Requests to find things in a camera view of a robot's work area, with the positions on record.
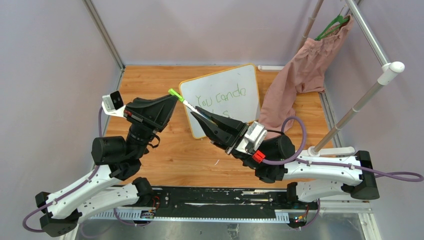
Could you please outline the green marker cap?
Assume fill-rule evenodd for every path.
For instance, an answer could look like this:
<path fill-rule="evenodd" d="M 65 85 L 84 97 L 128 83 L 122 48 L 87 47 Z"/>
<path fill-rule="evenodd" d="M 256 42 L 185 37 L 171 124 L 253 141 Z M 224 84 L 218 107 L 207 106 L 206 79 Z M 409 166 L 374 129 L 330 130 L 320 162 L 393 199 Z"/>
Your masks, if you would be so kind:
<path fill-rule="evenodd" d="M 172 95 L 172 96 L 174 96 L 174 97 L 176 97 L 180 102 L 184 102 L 184 98 L 177 92 L 177 91 L 175 91 L 173 88 L 170 88 L 169 90 L 168 90 L 168 93 L 170 94 L 170 95 Z"/>

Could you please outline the white green marker pen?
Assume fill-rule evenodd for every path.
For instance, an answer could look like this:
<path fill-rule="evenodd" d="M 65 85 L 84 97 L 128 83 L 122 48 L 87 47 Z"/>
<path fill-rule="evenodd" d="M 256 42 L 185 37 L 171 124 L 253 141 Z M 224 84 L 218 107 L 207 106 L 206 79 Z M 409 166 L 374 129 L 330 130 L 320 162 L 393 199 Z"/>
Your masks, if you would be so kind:
<path fill-rule="evenodd" d="M 202 116 L 202 117 L 206 118 L 206 116 L 205 116 L 202 112 L 200 112 L 198 109 L 196 109 L 196 108 L 195 108 L 195 106 L 193 106 L 192 104 L 190 104 L 190 103 L 189 103 L 186 99 L 184 99 L 184 100 L 182 101 L 182 104 L 183 104 L 186 108 L 188 108 L 191 112 L 196 113 L 196 114 L 198 114 L 198 115 L 200 115 L 200 116 Z"/>

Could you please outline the yellow-framed whiteboard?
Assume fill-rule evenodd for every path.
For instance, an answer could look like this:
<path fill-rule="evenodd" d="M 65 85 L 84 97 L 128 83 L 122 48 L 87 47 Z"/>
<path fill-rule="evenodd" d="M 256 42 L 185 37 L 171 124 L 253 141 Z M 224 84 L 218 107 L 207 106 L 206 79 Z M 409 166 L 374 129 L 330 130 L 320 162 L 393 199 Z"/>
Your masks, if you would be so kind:
<path fill-rule="evenodd" d="M 195 107 L 244 123 L 259 119 L 256 66 L 245 64 L 182 81 L 179 93 Z"/>

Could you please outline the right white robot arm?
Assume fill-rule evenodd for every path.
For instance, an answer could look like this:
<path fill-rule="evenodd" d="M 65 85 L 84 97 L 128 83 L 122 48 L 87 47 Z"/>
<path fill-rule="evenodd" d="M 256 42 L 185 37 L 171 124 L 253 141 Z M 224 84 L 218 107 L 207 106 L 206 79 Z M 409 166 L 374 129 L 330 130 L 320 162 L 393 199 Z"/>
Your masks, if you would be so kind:
<path fill-rule="evenodd" d="M 380 197 L 367 151 L 345 157 L 302 155 L 281 131 L 266 139 L 269 131 L 256 121 L 248 124 L 198 106 L 191 115 L 213 145 L 253 169 L 260 181 L 272 184 L 292 180 L 285 195 L 286 204 L 292 209 L 336 195 L 365 201 Z"/>

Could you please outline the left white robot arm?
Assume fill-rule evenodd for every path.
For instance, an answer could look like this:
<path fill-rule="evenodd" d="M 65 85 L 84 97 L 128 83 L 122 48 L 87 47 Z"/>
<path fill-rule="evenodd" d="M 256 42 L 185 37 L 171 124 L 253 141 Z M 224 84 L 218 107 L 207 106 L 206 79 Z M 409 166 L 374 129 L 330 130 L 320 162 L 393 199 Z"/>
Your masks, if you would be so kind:
<path fill-rule="evenodd" d="M 170 94 L 156 99 L 137 97 L 127 104 L 118 91 L 104 95 L 102 111 L 126 119 L 130 123 L 128 134 L 94 138 L 91 156 L 95 167 L 91 172 L 61 190 L 36 195 L 36 205 L 43 213 L 40 232 L 59 237 L 90 217 L 121 206 L 156 208 L 159 199 L 145 177 L 116 190 L 109 187 L 140 170 L 141 158 L 155 147 L 153 140 L 167 126 L 177 102 L 177 97 Z"/>

